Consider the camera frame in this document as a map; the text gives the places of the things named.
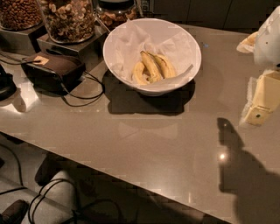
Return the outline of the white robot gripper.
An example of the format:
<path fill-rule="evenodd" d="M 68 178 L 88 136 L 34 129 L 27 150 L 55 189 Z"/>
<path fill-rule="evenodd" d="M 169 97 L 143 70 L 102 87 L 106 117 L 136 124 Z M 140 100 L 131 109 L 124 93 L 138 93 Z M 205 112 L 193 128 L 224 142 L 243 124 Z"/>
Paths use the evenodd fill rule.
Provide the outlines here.
<path fill-rule="evenodd" d="M 236 50 L 252 53 L 254 61 L 264 67 L 280 66 L 280 6 L 277 6 L 259 28 L 247 36 Z M 248 81 L 247 103 L 241 113 L 241 124 L 262 126 L 280 106 L 280 72 L 265 70 Z"/>

